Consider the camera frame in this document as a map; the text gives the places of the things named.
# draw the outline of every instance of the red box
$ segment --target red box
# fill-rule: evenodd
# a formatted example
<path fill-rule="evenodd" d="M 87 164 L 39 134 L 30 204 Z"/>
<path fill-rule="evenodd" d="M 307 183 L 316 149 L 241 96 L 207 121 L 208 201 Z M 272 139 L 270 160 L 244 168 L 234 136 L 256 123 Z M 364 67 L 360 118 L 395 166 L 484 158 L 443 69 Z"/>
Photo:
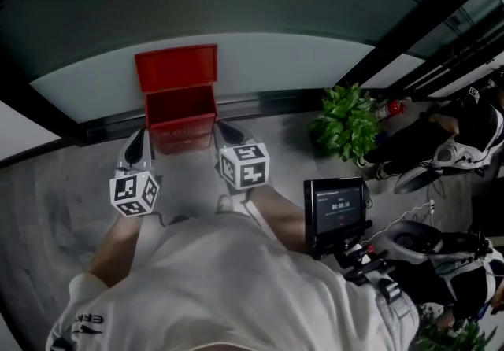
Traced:
<path fill-rule="evenodd" d="M 212 86 L 217 45 L 140 53 L 135 63 L 157 148 L 169 154 L 207 147 L 218 116 Z"/>

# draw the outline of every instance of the potted plant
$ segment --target potted plant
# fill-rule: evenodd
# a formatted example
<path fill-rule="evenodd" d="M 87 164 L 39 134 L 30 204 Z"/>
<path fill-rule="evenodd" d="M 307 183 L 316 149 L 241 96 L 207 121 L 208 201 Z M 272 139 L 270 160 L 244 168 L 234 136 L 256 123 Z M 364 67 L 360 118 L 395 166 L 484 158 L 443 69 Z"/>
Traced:
<path fill-rule="evenodd" d="M 497 327 L 486 336 L 477 322 L 459 320 L 447 331 L 438 330 L 432 307 L 421 309 L 420 329 L 410 349 L 415 351 L 484 351 L 495 336 Z"/>
<path fill-rule="evenodd" d="M 357 163 L 375 148 L 375 135 L 380 131 L 370 111 L 372 99 L 357 84 L 328 88 L 325 93 L 324 111 L 311 125 L 312 143 L 325 155 L 338 154 L 344 161 Z"/>

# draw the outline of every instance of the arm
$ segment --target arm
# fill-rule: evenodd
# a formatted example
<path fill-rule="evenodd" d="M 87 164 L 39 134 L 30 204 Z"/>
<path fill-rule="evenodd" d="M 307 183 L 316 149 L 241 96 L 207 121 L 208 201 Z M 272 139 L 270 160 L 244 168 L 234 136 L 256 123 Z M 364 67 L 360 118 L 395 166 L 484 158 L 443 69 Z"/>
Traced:
<path fill-rule="evenodd" d="M 440 113 L 433 113 L 429 116 L 428 121 L 431 123 L 437 123 L 439 126 L 444 128 L 451 134 L 460 134 L 460 128 L 458 126 L 458 119 L 453 116 L 442 115 Z"/>
<path fill-rule="evenodd" d="M 132 267 L 143 218 L 119 216 L 91 259 L 87 272 L 109 288 L 125 279 Z"/>
<path fill-rule="evenodd" d="M 271 186 L 255 187 L 250 200 L 278 240 L 292 252 L 305 252 L 305 212 Z"/>

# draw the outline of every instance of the small display screen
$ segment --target small display screen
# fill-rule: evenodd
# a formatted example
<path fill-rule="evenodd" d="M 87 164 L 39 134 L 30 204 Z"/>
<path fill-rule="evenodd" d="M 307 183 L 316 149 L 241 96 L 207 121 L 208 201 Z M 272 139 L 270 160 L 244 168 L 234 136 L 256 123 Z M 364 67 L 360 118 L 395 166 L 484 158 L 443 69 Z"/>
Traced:
<path fill-rule="evenodd" d="M 317 210 L 317 233 L 355 224 L 361 219 L 361 189 L 327 190 L 315 193 Z"/>

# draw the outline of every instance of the concrete floor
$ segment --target concrete floor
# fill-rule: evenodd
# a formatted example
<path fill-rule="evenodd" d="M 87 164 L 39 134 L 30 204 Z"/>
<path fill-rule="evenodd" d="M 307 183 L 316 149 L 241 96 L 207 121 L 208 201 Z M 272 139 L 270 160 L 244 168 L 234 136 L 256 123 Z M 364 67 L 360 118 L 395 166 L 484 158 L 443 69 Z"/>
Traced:
<path fill-rule="evenodd" d="M 393 132 L 406 126 L 422 107 L 410 106 L 405 115 L 385 123 L 384 128 Z M 314 154 L 308 126 L 315 115 L 299 113 L 238 122 L 266 144 L 271 157 L 271 184 L 300 206 L 304 179 L 362 174 L 351 162 Z M 70 279 L 86 268 L 116 218 L 109 204 L 109 179 L 123 144 L 124 140 L 118 140 L 86 148 L 69 147 L 0 171 L 0 291 L 35 349 L 43 349 L 51 325 L 66 306 Z M 214 170 L 215 160 L 212 146 L 177 156 L 157 156 L 157 173 L 163 175 L 163 186 L 156 209 L 163 221 L 215 210 L 225 187 Z M 442 178 L 446 200 L 430 190 L 438 228 L 458 231 L 470 225 L 471 179 L 469 175 Z M 393 194 L 394 179 L 369 180 L 368 184 L 373 202 L 368 216 L 374 222 L 368 236 L 427 201 L 425 188 L 412 194 Z M 418 215 L 427 211 L 424 208 Z M 150 220 L 150 226 L 156 230 L 161 225 Z"/>

